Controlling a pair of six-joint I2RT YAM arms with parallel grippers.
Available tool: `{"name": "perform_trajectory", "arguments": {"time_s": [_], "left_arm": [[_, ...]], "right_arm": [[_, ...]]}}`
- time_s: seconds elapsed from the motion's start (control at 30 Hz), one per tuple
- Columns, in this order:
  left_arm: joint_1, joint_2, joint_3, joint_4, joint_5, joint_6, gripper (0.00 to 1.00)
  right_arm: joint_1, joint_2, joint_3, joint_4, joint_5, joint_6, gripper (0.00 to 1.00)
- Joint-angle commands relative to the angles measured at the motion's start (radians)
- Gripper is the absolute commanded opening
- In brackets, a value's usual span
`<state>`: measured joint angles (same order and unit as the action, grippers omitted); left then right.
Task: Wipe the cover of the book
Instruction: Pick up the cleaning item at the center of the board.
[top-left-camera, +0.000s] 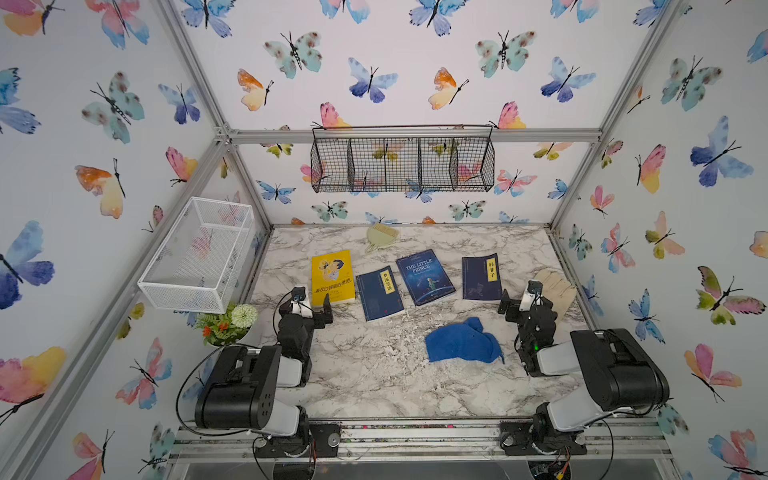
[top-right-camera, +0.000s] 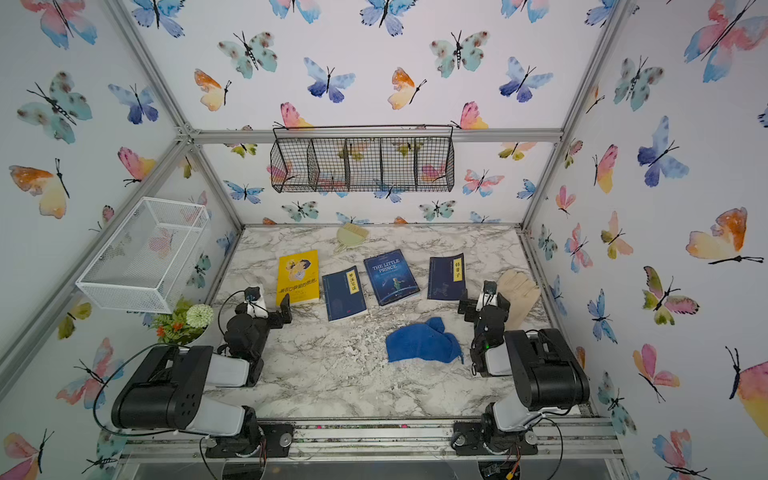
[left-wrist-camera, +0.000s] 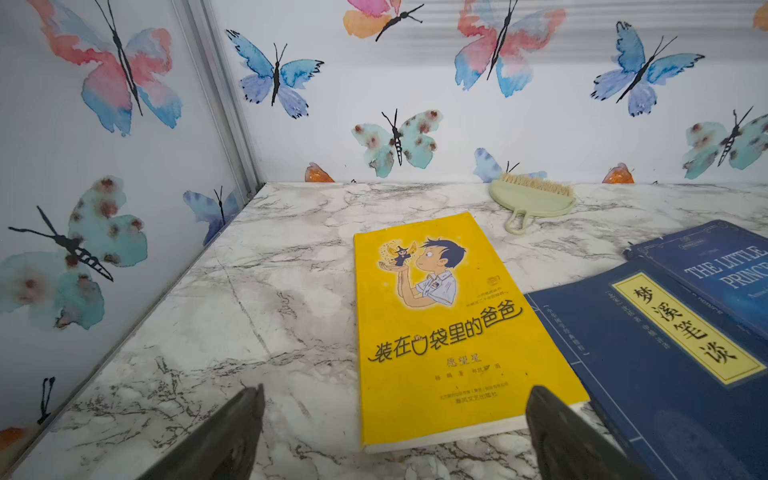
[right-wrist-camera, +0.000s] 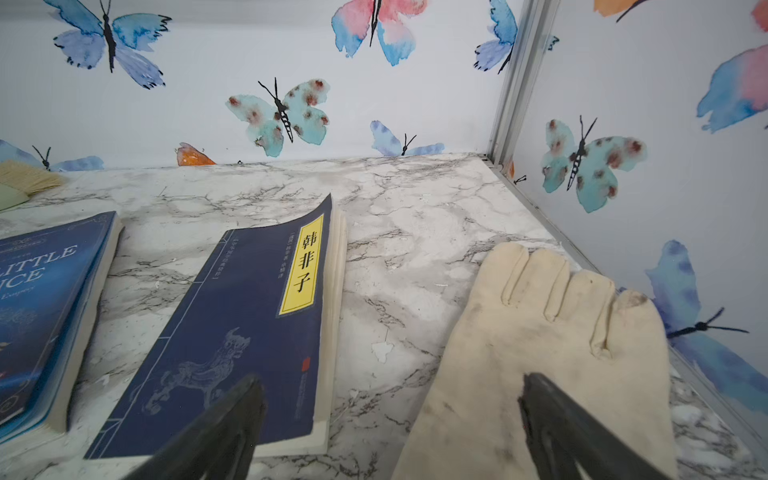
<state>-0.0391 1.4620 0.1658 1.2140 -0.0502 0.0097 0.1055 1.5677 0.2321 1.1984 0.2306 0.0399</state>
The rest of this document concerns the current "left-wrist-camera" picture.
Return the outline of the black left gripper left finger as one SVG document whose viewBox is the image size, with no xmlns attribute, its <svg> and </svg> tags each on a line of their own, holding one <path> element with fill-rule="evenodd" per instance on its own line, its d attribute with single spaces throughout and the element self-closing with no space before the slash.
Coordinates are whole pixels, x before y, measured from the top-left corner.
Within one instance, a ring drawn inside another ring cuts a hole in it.
<svg viewBox="0 0 768 480">
<path fill-rule="evenodd" d="M 265 406 L 263 385 L 242 389 L 139 479 L 248 479 Z"/>
</svg>

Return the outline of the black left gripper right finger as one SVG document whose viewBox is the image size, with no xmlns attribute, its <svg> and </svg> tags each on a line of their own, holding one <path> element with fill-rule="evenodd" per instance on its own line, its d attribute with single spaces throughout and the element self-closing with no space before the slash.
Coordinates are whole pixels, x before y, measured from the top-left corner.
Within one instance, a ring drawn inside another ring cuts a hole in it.
<svg viewBox="0 0 768 480">
<path fill-rule="evenodd" d="M 543 479 L 649 479 L 544 386 L 532 388 L 526 421 Z"/>
</svg>

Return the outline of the blue Little Prince book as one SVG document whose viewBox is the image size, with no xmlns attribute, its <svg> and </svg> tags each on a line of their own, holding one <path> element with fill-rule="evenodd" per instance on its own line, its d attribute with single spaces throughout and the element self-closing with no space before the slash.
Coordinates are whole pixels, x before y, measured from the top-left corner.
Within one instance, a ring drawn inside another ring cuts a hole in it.
<svg viewBox="0 0 768 480">
<path fill-rule="evenodd" d="M 633 245 L 626 259 L 642 258 L 767 337 L 767 238 L 715 220 Z"/>
</svg>

